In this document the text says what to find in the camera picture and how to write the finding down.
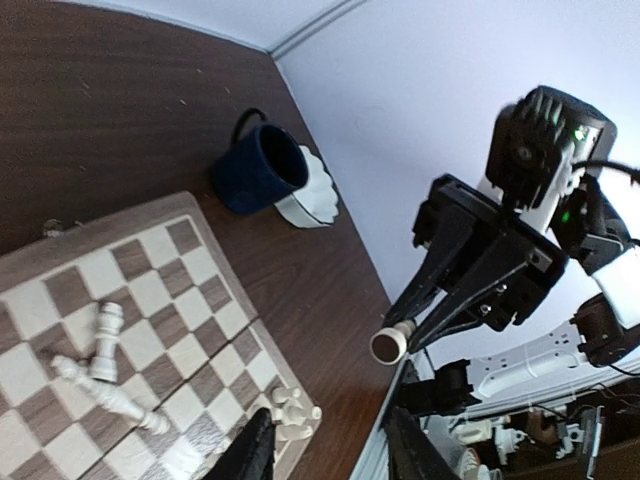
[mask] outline dark square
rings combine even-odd
[[[220,431],[207,412],[203,413],[193,422],[185,432],[189,443],[201,455],[207,456],[213,453],[214,448],[222,443],[224,433]]]
[[[231,390],[231,393],[234,394],[238,403],[242,405],[242,408],[245,410],[249,408],[260,395],[260,389],[246,371],[242,372],[242,375],[231,384],[229,390]]]
[[[0,302],[0,355],[19,343],[20,334],[16,330],[15,323],[6,305]]]
[[[82,417],[80,425],[104,453],[122,440],[129,431],[124,416],[107,412],[100,406],[94,407]]]
[[[11,478],[13,480],[62,480],[64,477],[42,452],[38,452],[13,472]]]
[[[73,359],[80,357],[80,353],[76,350],[61,323],[56,323],[53,327],[32,338],[29,343],[50,379],[54,379],[57,376],[57,373],[51,367],[53,357],[56,355],[64,355]]]
[[[121,477],[113,473],[111,467],[103,461],[96,463],[80,478],[81,480],[121,480]]]
[[[42,445],[47,445],[73,423],[49,387],[26,400],[18,412]]]
[[[222,390],[224,390],[222,380],[220,380],[208,363],[198,370],[191,381],[189,381],[189,385],[191,385],[191,388],[196,392],[196,395],[198,395],[205,407],[209,406]]]
[[[5,412],[9,410],[9,403],[2,395],[2,391],[0,390],[0,417],[5,414]]]
[[[164,285],[167,287],[167,290],[171,294],[171,298],[176,298],[181,293],[186,292],[191,285],[193,285],[191,275],[189,275],[189,272],[187,272],[187,269],[184,267],[182,260],[179,258],[176,258],[173,262],[169,262],[164,267],[158,269],[158,273],[160,274],[160,278],[162,278]]]
[[[200,240],[198,240],[198,236],[196,232],[194,232],[189,220],[174,223],[167,227],[167,230],[180,255],[184,255],[200,246]]]
[[[120,345],[116,345],[116,367],[118,368],[118,380],[117,383],[122,385],[124,382],[133,377],[136,373],[136,369],[131,365],[131,362],[127,358],[127,355],[122,351]]]
[[[158,313],[152,315],[149,323],[158,334],[158,338],[160,338],[165,348],[175,345],[189,334],[189,329],[173,304],[167,305]]]
[[[207,280],[200,285],[200,291],[207,301],[213,313],[216,313],[231,301],[231,296],[227,292],[227,287],[222,283],[219,275]]]
[[[127,281],[151,270],[151,263],[139,240],[132,240],[111,250]]]
[[[154,360],[142,375],[160,401],[171,395],[182,382],[180,372],[166,354]]]
[[[149,450],[151,450],[151,452],[158,458],[164,455],[164,452],[169,450],[180,437],[180,432],[173,425],[173,423],[171,423],[171,420],[169,420],[169,423],[171,424],[171,426],[169,427],[169,431],[163,433],[162,435],[154,435],[145,428],[136,429],[136,434],[145,443]]]
[[[122,325],[121,332],[124,332],[127,328],[133,324],[142,320],[142,313],[136,304],[136,301],[131,296],[131,292],[127,287],[122,287],[120,290],[116,290],[109,296],[103,299],[104,302],[117,303],[122,307],[122,317],[124,324]]]
[[[44,281],[60,316],[75,312],[91,303],[91,295],[76,267],[71,267]]]
[[[202,345],[202,349],[209,358],[212,358],[227,343],[227,337],[224,336],[218,323],[210,318],[200,325],[193,334]]]
[[[161,463],[154,463],[138,480],[173,480]]]
[[[236,347],[238,355],[242,358],[245,365],[249,365],[256,355],[260,353],[260,345],[253,336],[251,329],[245,328],[240,334],[233,340],[233,346]]]

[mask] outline mug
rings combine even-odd
[[[240,140],[247,121],[257,115],[261,123]],[[267,115],[250,108],[238,119],[231,149],[213,166],[213,187],[231,211],[248,215],[304,187],[309,170],[298,143]]]

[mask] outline cable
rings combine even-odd
[[[628,377],[634,377],[634,378],[640,377],[640,373],[627,372],[626,370],[623,370],[620,367],[616,367],[615,365],[609,365],[609,367],[614,369],[616,372],[622,373],[623,375],[626,375]]]
[[[630,167],[624,163],[613,162],[610,160],[585,160],[583,162],[577,162],[573,164],[573,171],[581,168],[588,167],[604,167],[611,170],[618,170],[619,172],[626,173],[631,177],[631,183],[640,183],[640,169]]]

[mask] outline chessboard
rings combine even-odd
[[[124,312],[116,383],[166,416],[165,434],[105,411],[50,366],[92,357],[107,301]],[[257,406],[275,407],[278,386],[313,405],[188,193],[0,258],[0,478],[197,479]],[[306,422],[315,432],[319,420]],[[310,440],[277,442],[276,478]]]

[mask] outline wooden table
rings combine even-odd
[[[310,231],[273,209],[241,218],[221,206],[208,178],[249,106],[317,152],[272,60],[126,14],[2,2],[0,106],[0,253],[40,238],[47,219],[69,228],[193,192],[324,408],[293,477],[348,478],[391,378],[367,352],[389,303],[349,213],[341,205],[335,226]]]

